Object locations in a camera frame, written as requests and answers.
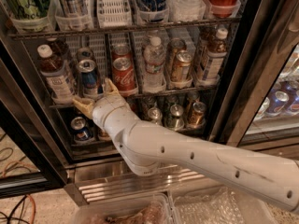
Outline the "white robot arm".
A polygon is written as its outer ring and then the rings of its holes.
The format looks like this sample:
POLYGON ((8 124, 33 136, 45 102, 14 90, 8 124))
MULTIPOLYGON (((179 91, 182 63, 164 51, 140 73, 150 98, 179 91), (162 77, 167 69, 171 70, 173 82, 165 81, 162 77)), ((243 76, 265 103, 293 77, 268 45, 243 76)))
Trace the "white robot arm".
POLYGON ((276 207, 299 214, 299 163, 208 142, 144 121, 110 79, 95 101, 73 97, 74 106, 112 140, 136 175, 153 175, 161 163, 177 164, 276 207))

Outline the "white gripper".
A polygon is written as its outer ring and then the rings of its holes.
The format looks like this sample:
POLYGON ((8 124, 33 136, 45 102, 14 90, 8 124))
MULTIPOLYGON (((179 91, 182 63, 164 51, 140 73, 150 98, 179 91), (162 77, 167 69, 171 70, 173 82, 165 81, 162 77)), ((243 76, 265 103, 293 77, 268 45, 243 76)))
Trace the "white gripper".
POLYGON ((93 99, 74 96, 73 104, 83 115, 93 119, 93 122, 106 132, 119 132, 139 120, 125 99, 120 96, 118 88, 107 77, 104 96, 97 103, 93 99))

